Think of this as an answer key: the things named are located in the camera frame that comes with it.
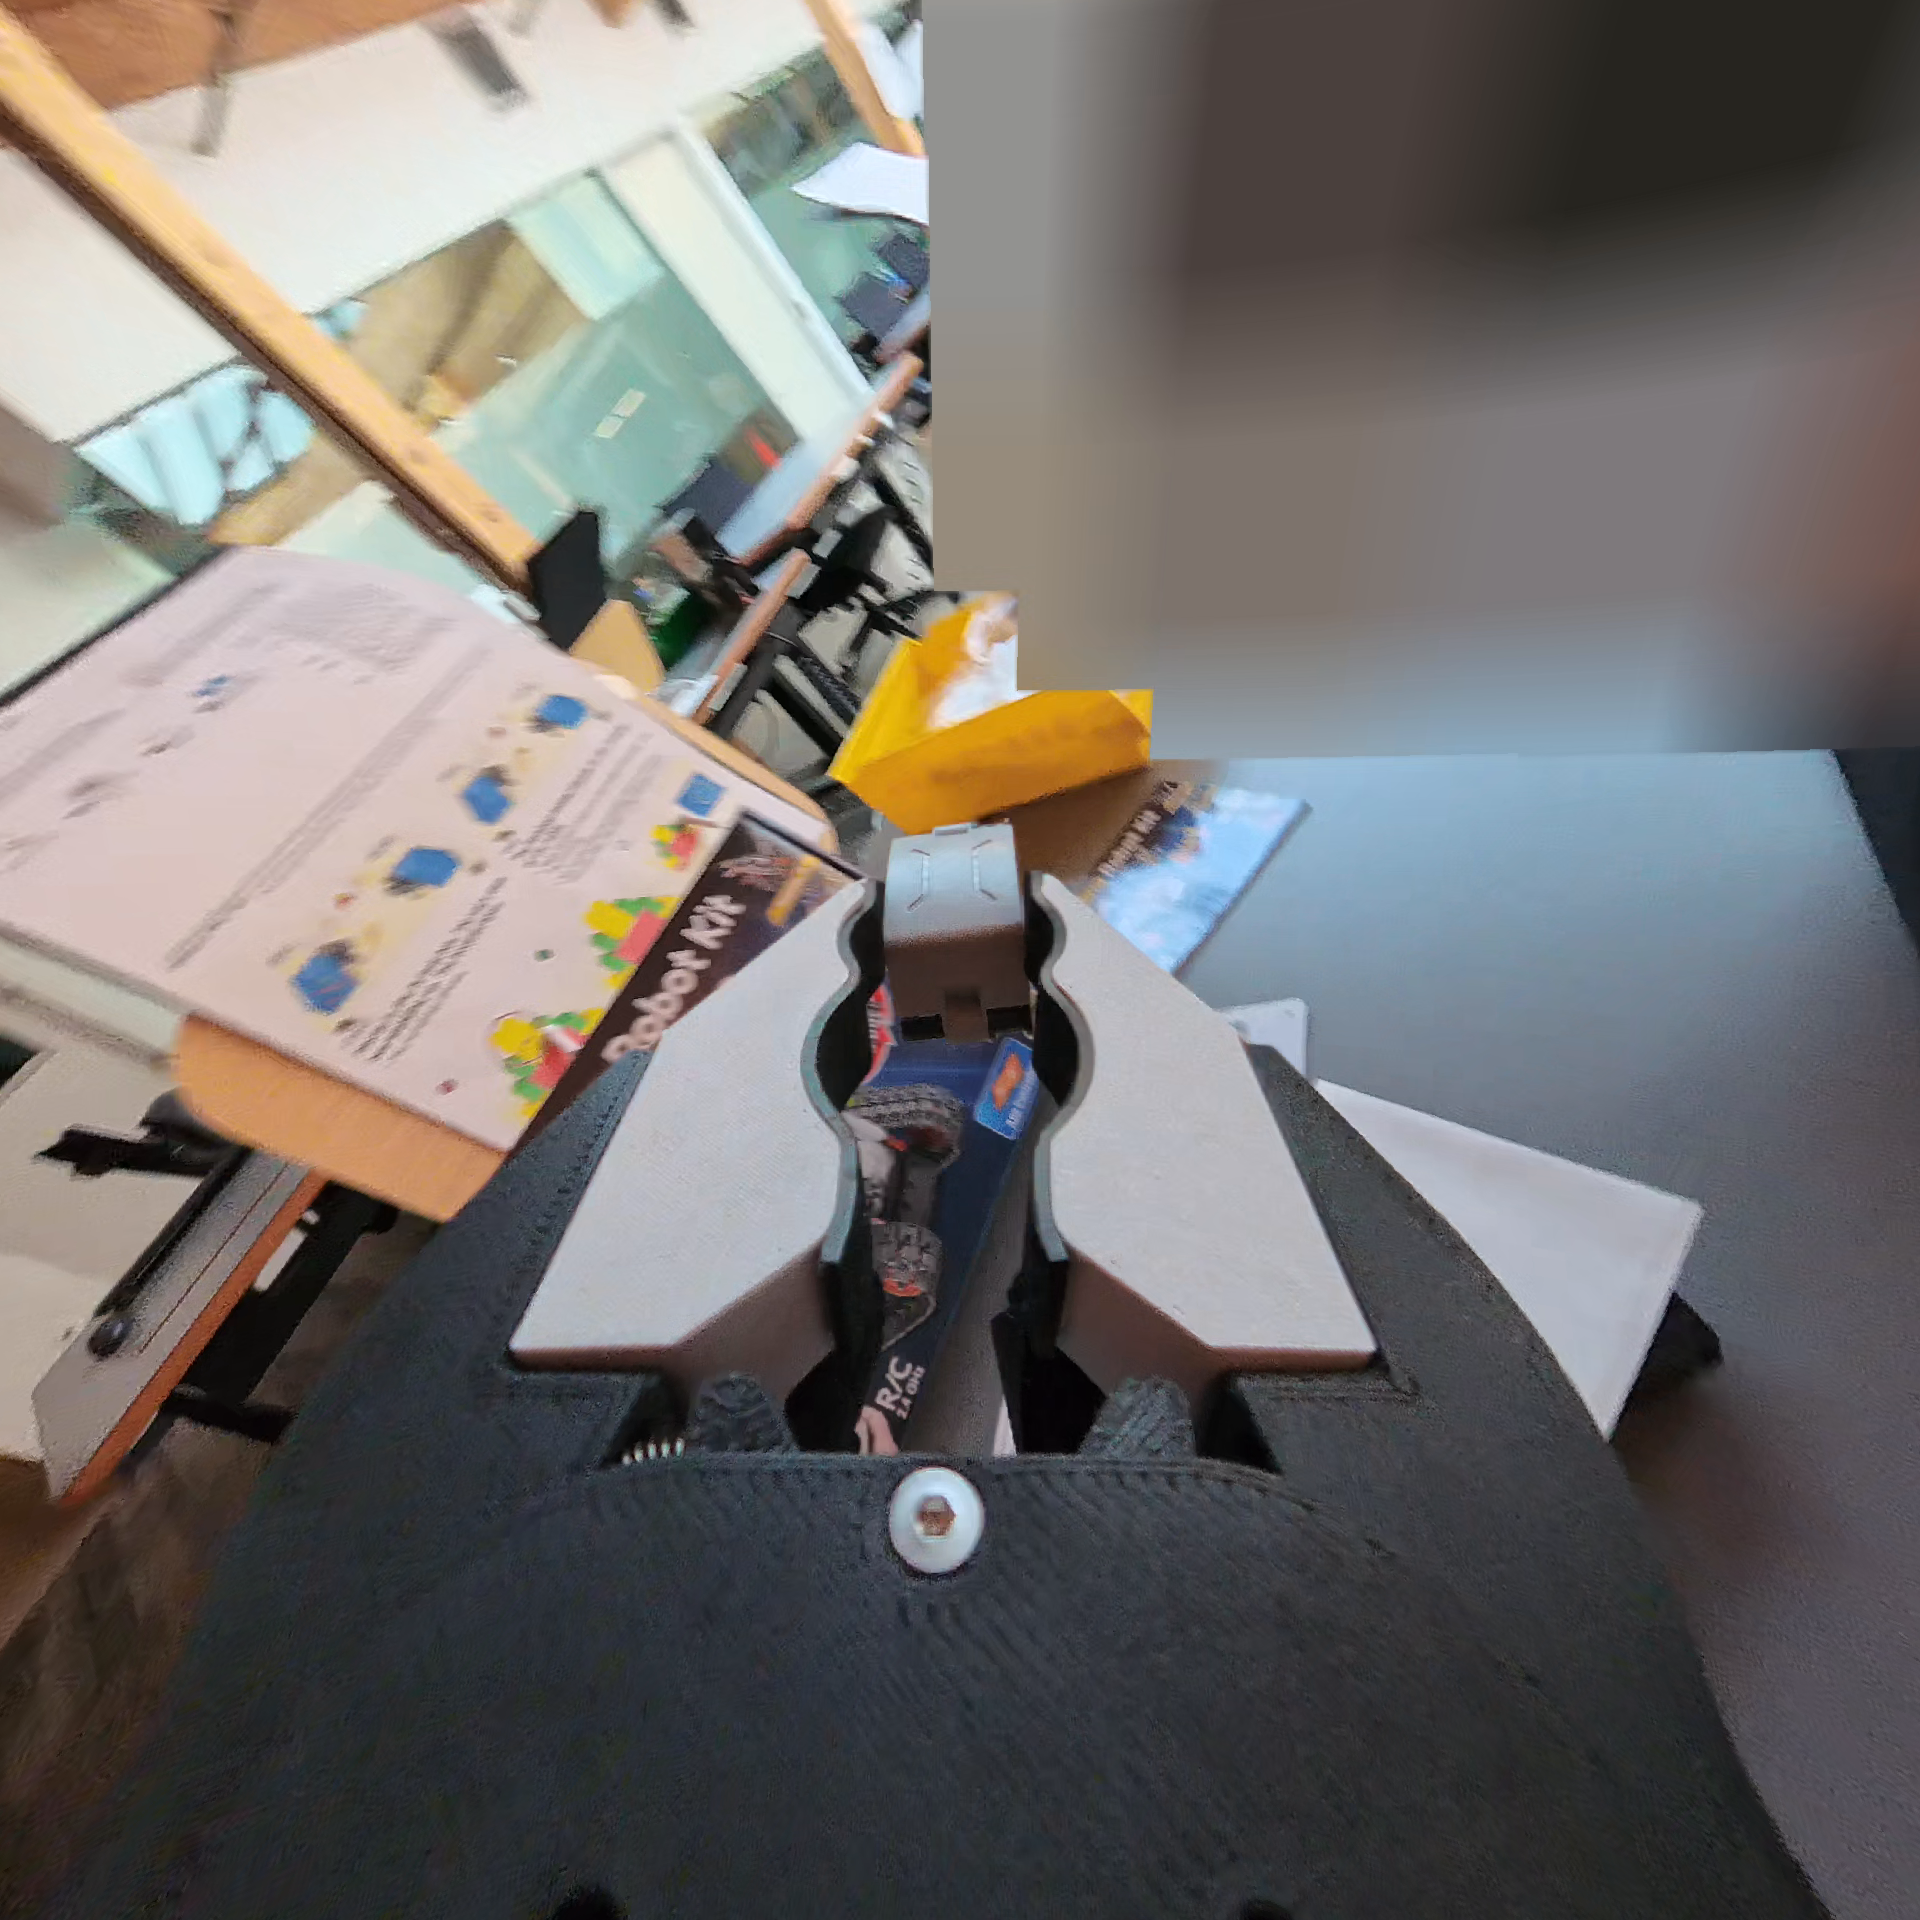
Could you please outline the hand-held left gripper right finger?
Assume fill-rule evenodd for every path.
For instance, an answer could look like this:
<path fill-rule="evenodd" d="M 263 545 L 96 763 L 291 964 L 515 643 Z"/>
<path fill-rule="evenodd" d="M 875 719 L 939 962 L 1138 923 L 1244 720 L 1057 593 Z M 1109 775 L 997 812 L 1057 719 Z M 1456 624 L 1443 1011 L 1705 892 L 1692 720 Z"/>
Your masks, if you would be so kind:
<path fill-rule="evenodd" d="M 1077 1445 L 1130 1380 L 1197 1428 L 1237 1397 L 1378 1400 L 1378 1337 L 1293 1156 L 1312 1089 L 1072 890 L 1028 880 L 1035 1140 L 1020 1279 L 1020 1440 Z"/>

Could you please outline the grey desk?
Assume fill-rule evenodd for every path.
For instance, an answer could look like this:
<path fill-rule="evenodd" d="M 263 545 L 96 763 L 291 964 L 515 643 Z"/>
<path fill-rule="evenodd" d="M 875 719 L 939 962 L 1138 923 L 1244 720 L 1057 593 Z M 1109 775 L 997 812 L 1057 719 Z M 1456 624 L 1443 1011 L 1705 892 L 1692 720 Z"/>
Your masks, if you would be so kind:
<path fill-rule="evenodd" d="M 1172 761 L 1024 807 L 1079 880 L 1159 779 L 1300 801 L 1193 959 L 1344 1089 L 1698 1200 L 1721 1368 L 1620 1453 L 1836 1916 L 1915 1916 L 1915 852 L 1828 752 Z"/>

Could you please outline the black folded card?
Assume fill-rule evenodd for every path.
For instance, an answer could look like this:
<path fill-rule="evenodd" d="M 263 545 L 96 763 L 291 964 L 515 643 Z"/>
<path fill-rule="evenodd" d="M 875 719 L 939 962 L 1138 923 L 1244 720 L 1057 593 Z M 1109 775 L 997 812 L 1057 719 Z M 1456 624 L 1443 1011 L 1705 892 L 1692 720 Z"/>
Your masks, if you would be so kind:
<path fill-rule="evenodd" d="M 608 602 L 600 511 L 577 511 L 527 563 L 527 600 L 543 636 L 570 655 Z"/>

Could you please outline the yellow plastic bin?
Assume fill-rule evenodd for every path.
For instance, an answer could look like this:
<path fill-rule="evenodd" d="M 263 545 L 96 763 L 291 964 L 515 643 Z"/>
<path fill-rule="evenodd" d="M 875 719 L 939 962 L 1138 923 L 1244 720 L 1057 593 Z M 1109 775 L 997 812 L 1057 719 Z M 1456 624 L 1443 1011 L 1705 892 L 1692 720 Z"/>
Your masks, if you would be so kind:
<path fill-rule="evenodd" d="M 1144 769 L 1152 714 L 1147 689 L 1023 689 L 1017 600 L 984 593 L 901 637 L 829 779 L 901 833 L 980 823 Z"/>

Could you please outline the printed task sheet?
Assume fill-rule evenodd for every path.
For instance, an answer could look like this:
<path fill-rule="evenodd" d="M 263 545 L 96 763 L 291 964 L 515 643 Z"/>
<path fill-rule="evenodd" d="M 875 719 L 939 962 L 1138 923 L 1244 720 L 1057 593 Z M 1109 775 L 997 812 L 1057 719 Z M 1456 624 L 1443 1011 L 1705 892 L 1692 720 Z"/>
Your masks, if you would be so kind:
<path fill-rule="evenodd" d="M 24 947 L 511 1151 L 739 823 L 825 821 L 451 588 L 236 549 L 4 703 Z"/>

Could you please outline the black perforated board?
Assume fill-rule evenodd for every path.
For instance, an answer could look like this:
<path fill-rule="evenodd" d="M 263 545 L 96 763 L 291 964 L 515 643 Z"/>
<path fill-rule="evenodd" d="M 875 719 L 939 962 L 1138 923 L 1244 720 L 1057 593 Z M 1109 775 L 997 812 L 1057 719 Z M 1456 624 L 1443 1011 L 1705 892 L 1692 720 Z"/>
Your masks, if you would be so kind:
<path fill-rule="evenodd" d="M 1889 895 L 1919 947 L 1919 748 L 1836 751 Z"/>

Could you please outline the grey building block piece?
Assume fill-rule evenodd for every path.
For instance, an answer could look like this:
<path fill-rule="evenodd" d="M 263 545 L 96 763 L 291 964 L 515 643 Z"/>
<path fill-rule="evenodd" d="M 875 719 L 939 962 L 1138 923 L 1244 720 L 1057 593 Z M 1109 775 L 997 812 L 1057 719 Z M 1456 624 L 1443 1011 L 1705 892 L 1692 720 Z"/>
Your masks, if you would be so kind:
<path fill-rule="evenodd" d="M 893 841 L 883 959 L 904 1041 L 1027 1037 L 1041 921 L 1011 823 L 949 825 Z"/>

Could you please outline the small blue booklet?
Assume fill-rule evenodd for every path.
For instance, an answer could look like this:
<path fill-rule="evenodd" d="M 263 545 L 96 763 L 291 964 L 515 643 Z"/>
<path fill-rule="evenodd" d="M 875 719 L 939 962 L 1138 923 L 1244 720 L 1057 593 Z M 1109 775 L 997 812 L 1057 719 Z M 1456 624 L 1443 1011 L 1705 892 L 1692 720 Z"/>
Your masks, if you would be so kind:
<path fill-rule="evenodd" d="M 1077 897 L 1147 961 L 1177 976 L 1308 819 L 1306 801 L 1219 781 L 1159 779 Z"/>

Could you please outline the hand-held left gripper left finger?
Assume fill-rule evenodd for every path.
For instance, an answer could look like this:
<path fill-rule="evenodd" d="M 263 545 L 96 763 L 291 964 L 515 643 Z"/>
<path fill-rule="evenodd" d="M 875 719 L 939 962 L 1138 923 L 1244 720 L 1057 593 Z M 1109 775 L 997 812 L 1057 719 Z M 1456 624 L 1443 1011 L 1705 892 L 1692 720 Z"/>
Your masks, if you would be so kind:
<path fill-rule="evenodd" d="M 848 1099 L 874 1067 L 880 882 L 855 880 L 659 1043 L 517 1330 L 536 1372 L 749 1377 L 857 1445 L 880 1282 Z"/>

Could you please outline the blue robot kit box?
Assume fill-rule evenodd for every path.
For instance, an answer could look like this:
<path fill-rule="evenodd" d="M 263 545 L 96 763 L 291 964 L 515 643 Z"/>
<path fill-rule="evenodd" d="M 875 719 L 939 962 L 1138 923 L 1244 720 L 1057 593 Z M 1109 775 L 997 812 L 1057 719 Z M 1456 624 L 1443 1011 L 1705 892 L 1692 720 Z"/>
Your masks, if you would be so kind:
<path fill-rule="evenodd" d="M 663 1036 L 855 880 L 869 877 L 837 855 L 808 852 L 792 833 L 754 816 L 727 833 L 522 1140 L 584 1152 L 575 1210 Z M 904 1041 L 885 959 L 871 996 L 871 1041 L 871 1072 L 845 1117 L 880 1282 L 880 1347 L 848 1449 L 901 1453 L 953 1317 L 991 1252 L 1041 1079 L 1031 1033 L 976 1045 Z M 651 1378 L 666 1401 L 691 1416 L 701 1388 L 683 1404 L 663 1378 Z"/>

